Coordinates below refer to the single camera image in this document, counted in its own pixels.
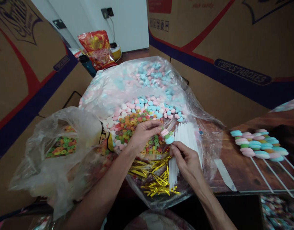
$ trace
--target white stick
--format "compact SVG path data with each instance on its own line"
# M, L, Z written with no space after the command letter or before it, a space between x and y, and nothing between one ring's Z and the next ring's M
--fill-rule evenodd
M285 172L294 180L294 177L289 173L289 171L287 171L287 169L281 164L281 162L278 162L278 163L285 170Z
M267 164L268 168L272 171L272 173L275 175L275 177L278 179L278 181L281 183L281 185L285 188L285 190L288 192L288 194L294 198L294 196L292 195L292 193L288 190L288 188L285 186L285 184L282 182L282 180L278 177L278 175L274 172L274 170L270 167L270 165L267 163L267 161L265 161L265 159L263 159L263 161Z
M283 157L287 161L287 163L289 163L289 165L294 169L294 166L290 163L290 161L285 156L283 156Z
M267 184L267 186L268 186L269 190L270 190L272 193L274 193L274 191L271 189L271 187L270 187L269 183L267 182L266 178L264 177L263 173L261 172L261 170L260 170L260 169L259 169L259 167L257 166L256 162L253 160L253 158L252 158L252 157L250 157L250 158L251 158L252 162L254 163L254 165L255 165L256 169L258 170L258 172L261 174L261 176L262 176L263 180L264 180L264 181L265 181L265 183Z

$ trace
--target hand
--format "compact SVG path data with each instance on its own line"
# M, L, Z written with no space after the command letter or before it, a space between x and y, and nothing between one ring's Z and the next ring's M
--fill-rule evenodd
M126 149L138 155L145 147L150 137L162 131L162 123L155 120L139 123Z
M197 181L204 180L198 153L182 142L173 142L171 145L172 156L176 157L177 165L184 179L193 187Z

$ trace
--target plastic bag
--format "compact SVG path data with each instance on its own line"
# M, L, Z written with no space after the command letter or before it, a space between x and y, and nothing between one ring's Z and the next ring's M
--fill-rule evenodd
M78 36L96 70L117 65L110 49L108 34L105 30L84 33Z
M73 205L69 171L99 144L103 135L99 119L77 107L62 109L45 118L27 140L25 158L9 189L26 189L32 196L49 197L54 219L59 218Z
M161 57L141 58L99 71L81 98L79 108L94 113L105 122L108 117L114 117L122 104L143 95L155 96L158 101L178 107L185 122L195 124L204 176L210 182L217 170L214 159L220 156L223 125L203 110L185 80L167 60ZM164 127L174 130L175 124L175 119L166 120ZM169 208L192 194L182 176L178 179L180 194L156 195L152 198L140 188L144 181L131 175L126 179L152 210Z
M111 137L93 148L80 162L71 182L74 200L82 200L110 168L118 156L110 149L113 149Z

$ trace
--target wall outlet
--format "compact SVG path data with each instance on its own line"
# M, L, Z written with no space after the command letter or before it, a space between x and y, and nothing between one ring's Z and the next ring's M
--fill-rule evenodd
M109 18L109 14L108 14L107 8L102 8L101 9L101 13L102 13L104 19Z
M107 8L107 11L108 11L108 15L110 17L113 17L114 16L113 9L111 7L110 8Z

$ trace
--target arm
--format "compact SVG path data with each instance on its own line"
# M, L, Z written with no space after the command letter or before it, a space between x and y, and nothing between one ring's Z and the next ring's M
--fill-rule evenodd
M171 149L182 176L199 198L212 229L236 229L204 179L198 153L181 142L173 142Z
M64 229L94 230L101 228L137 153L144 149L151 136L162 130L159 127L161 125L159 121L146 121L138 124L128 145L74 210Z

